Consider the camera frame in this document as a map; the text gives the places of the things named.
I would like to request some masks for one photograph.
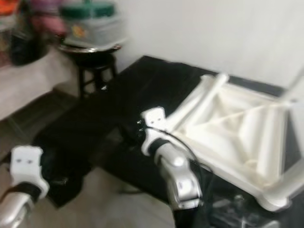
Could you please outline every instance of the white wall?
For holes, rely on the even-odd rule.
[[[303,0],[116,2],[129,36],[120,70],[151,55],[286,87],[304,66]]]

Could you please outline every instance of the table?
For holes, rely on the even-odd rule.
[[[90,161],[168,203],[166,184],[158,169],[151,158],[142,155],[140,143],[133,140],[136,121],[142,111],[158,105],[165,107],[166,115],[174,112],[203,74],[215,73],[182,63],[142,57],[111,81],[107,91],[90,96],[47,126],[33,144],[41,146],[44,151],[52,148],[66,156]],[[280,87],[238,77],[231,77],[230,82],[275,96],[283,92]],[[286,145],[287,170],[301,157],[290,118]],[[270,213],[263,210],[253,197],[219,177],[215,178],[213,192],[227,199],[243,195],[247,199],[246,210],[278,220],[281,227],[300,228],[304,225],[304,194],[293,200],[291,208]],[[175,219],[180,223],[179,227],[185,227],[185,224],[189,228],[202,227],[196,224],[197,215],[199,210],[188,210],[175,213]]]

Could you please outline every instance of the black cloth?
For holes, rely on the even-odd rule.
[[[53,147],[46,140],[36,138],[32,145],[40,146],[43,150],[41,156],[41,175],[49,183],[47,197],[54,206],[60,208],[74,199],[81,191],[83,177],[91,170],[87,160],[70,156],[60,147]]]
[[[153,160],[142,154],[140,144],[134,140],[136,121],[142,111],[156,106],[163,106],[166,115],[174,112],[199,83],[203,74],[215,73],[182,63],[142,57],[112,80],[108,90],[80,102],[41,131],[35,139],[39,142],[37,145],[48,150],[48,144],[67,156],[88,160],[168,203],[165,181]],[[231,77],[230,82],[274,96],[283,92],[277,86],[237,77]],[[300,158],[290,119],[287,128],[286,169]],[[274,214],[259,207],[253,197],[241,189],[219,177],[215,178],[213,195],[232,198],[237,194],[246,196],[248,210],[265,218],[279,220],[281,227],[300,228],[304,225],[303,194],[293,200],[290,209]],[[174,215],[176,221],[182,217],[192,217],[193,227],[195,220],[200,218],[198,210]]]

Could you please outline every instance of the black cable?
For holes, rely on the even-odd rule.
[[[179,141],[188,151],[189,153],[191,154],[191,156],[193,157],[193,160],[194,160],[194,163],[196,165],[198,165],[199,167],[199,174],[200,174],[200,179],[203,181],[204,180],[204,174],[203,174],[203,171],[201,169],[201,167],[203,167],[204,169],[208,170],[210,173],[211,173],[211,179],[210,179],[210,182],[208,184],[208,186],[206,185],[206,181],[204,183],[204,194],[203,196],[200,198],[200,202],[201,203],[204,203],[204,202],[208,202],[208,198],[209,198],[209,194],[212,190],[212,184],[213,184],[213,180],[214,180],[214,171],[207,165],[203,164],[203,163],[200,163],[197,156],[195,155],[195,153],[193,152],[193,150],[186,144],[184,143],[181,139],[179,139],[178,137],[176,137],[175,135],[167,132],[167,131],[164,131],[164,130],[161,130],[161,129],[158,129],[158,128],[155,128],[155,127],[149,127],[149,126],[146,126],[146,128],[148,129],[152,129],[152,130],[155,130],[155,131],[158,131],[158,132],[161,132],[165,135],[168,135],[170,136],[171,138]]]

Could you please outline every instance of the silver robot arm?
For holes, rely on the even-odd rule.
[[[167,182],[168,198],[173,210],[196,208],[202,196],[199,181],[190,168],[187,152],[153,128],[166,130],[164,109],[153,108],[142,113],[145,141],[142,152],[154,157],[162,177]]]
[[[49,185],[41,176],[39,147],[18,146],[11,152],[12,184],[0,201],[0,228],[16,228],[46,196]]]

